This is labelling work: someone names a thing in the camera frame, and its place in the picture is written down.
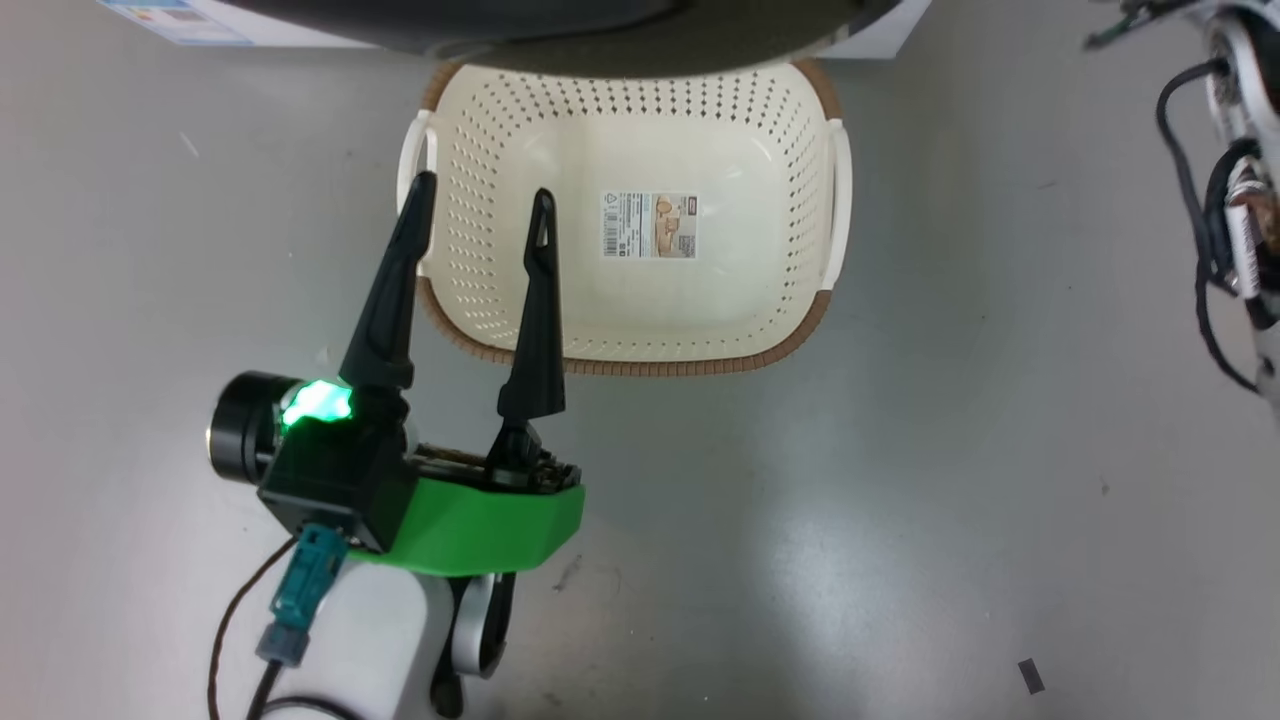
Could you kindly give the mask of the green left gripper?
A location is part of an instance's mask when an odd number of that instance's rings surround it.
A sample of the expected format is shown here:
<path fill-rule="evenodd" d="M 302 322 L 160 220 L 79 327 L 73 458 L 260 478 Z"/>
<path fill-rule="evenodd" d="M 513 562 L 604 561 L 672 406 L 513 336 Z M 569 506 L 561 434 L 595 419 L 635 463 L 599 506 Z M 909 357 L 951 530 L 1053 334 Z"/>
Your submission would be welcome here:
<path fill-rule="evenodd" d="M 388 414 L 413 383 L 417 265 L 430 247 L 435 196 L 436 176 L 417 173 L 340 364 L 355 416 Z M 524 250 L 527 288 L 517 345 L 497 404 L 502 427 L 490 448 L 493 466 L 532 468 L 489 477 L 480 455 L 420 445 L 408 456 L 419 488 L 393 546 L 353 550 L 356 560 L 426 577 L 520 573 L 541 566 L 580 529 L 581 470 L 541 451 L 531 427 L 566 405 L 557 238 L 556 200 L 541 188 Z"/>

